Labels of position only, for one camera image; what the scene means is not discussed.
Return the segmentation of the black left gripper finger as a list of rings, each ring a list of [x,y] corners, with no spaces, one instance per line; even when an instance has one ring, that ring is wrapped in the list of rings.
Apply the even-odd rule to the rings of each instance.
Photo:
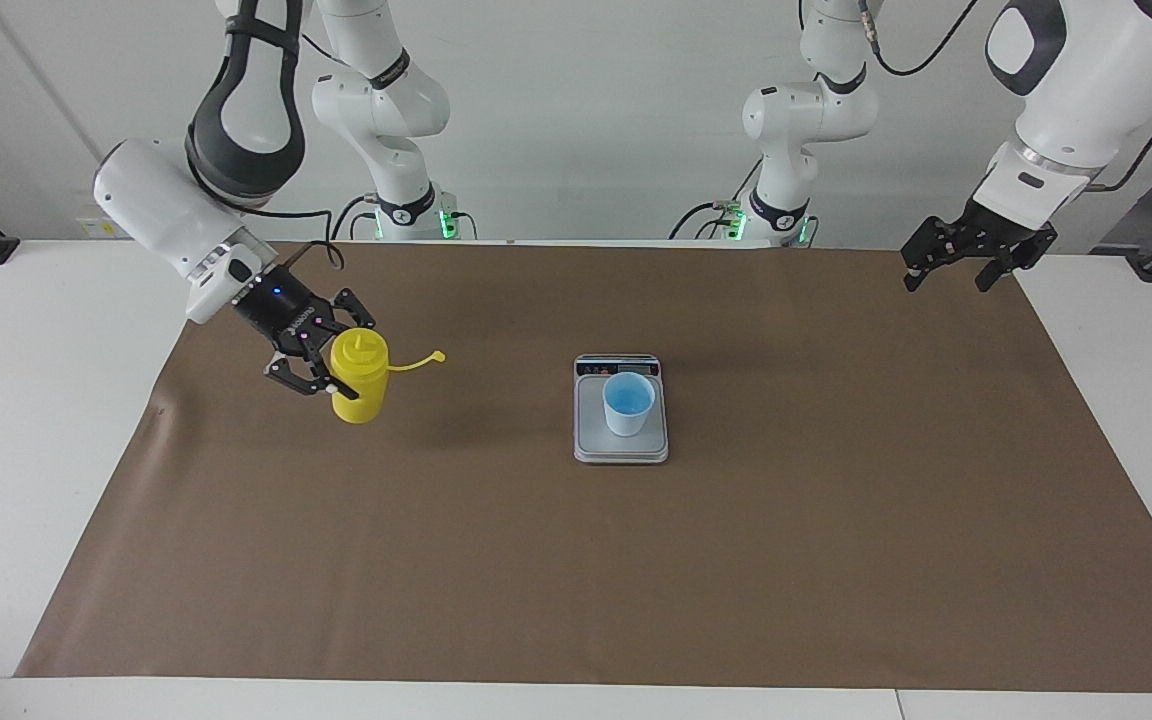
[[[975,275],[975,287],[982,293],[991,291],[996,282],[1000,282],[1006,275],[1011,275],[1020,270],[1032,270],[1058,237],[1059,233],[1055,228],[1041,227],[1038,232],[1016,242],[984,241],[982,252],[984,258],[987,258],[987,263]]]
[[[956,228],[945,223],[938,217],[929,217],[915,229],[911,237],[901,247],[901,259],[905,264],[905,276],[902,278],[905,291],[918,291],[933,270],[955,263]]]

